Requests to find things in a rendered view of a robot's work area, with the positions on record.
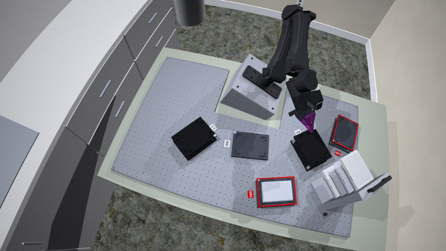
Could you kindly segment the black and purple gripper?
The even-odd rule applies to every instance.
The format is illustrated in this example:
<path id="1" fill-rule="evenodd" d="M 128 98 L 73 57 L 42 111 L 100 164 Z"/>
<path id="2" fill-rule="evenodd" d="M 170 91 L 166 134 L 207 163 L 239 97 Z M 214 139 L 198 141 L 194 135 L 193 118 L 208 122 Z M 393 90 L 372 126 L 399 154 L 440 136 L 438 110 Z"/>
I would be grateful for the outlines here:
<path id="1" fill-rule="evenodd" d="M 296 95 L 291 95 L 291 98 L 300 95 L 300 93 Z M 310 133 L 313 133 L 314 120 L 315 120 L 315 111 L 312 108 L 305 108 L 303 111 L 293 110 L 289 112 L 289 116 L 295 115 L 297 119 L 308 129 Z"/>

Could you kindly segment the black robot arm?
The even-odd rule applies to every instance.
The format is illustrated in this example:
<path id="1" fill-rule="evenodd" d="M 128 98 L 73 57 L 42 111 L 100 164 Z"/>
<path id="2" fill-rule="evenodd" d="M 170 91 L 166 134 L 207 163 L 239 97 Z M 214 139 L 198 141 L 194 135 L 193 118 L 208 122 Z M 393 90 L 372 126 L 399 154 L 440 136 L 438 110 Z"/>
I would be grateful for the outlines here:
<path id="1" fill-rule="evenodd" d="M 282 83 L 289 75 L 292 78 L 286 85 L 290 95 L 300 93 L 292 98 L 296 111 L 303 111 L 308 107 L 317 111 L 322 108 L 323 96 L 321 90 L 315 90 L 318 79 L 316 71 L 309 68 L 307 49 L 309 25 L 316 19 L 316 14 L 303 11 L 301 6 L 295 4 L 287 5 L 281 18 L 281 36 L 267 68 L 263 68 L 263 73 L 260 73 L 247 66 L 242 76 L 278 99 L 282 88 L 274 82 Z"/>

